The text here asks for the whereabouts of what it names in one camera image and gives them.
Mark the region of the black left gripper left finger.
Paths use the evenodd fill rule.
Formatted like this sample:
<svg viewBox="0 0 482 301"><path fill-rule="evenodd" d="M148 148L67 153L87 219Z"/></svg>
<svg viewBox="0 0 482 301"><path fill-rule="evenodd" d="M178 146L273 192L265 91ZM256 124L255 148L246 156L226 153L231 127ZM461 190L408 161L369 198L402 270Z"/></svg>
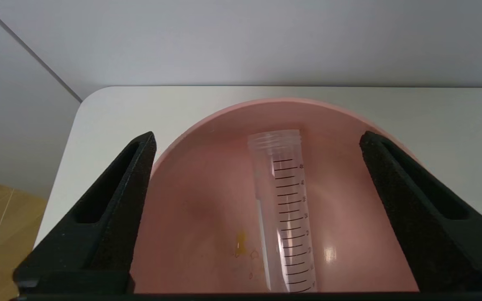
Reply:
<svg viewBox="0 0 482 301"><path fill-rule="evenodd" d="M20 293L126 293L156 141L130 141L13 272Z"/></svg>

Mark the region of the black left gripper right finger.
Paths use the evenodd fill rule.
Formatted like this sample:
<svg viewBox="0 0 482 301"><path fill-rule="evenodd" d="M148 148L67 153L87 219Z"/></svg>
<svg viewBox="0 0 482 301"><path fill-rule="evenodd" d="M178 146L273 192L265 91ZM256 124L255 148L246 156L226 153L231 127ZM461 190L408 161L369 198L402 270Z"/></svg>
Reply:
<svg viewBox="0 0 482 301"><path fill-rule="evenodd" d="M482 291L482 214L390 139L359 145L420 291Z"/></svg>

